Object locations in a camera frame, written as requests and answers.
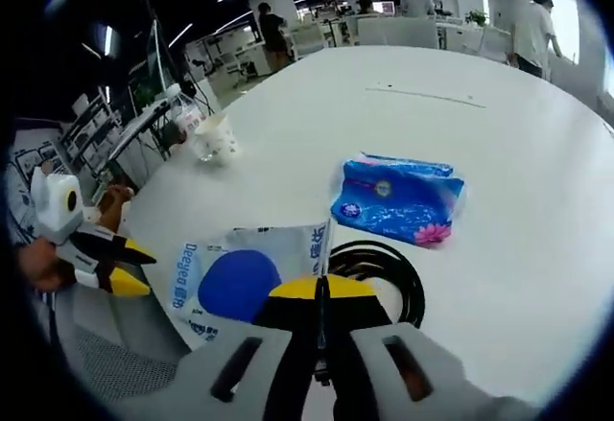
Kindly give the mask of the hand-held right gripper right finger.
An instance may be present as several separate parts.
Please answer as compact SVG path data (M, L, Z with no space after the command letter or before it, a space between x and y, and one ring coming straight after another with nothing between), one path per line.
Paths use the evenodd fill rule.
M461 360L411 324L346 331L340 300L375 295L369 284L322 279L327 367L336 420L530 420L531 405L495 397L470 383Z

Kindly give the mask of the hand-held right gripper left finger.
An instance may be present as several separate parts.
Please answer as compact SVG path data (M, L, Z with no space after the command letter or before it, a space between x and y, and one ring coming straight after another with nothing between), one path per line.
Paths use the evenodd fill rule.
M120 420L300 420L316 364L315 334L222 319L161 389L117 404Z

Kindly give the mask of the person's left hand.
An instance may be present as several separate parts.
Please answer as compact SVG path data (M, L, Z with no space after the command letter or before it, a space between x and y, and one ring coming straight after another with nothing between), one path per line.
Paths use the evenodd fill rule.
M18 265L30 284L40 292L57 292L76 282L74 268L56 254L56 246L39 237L17 251Z

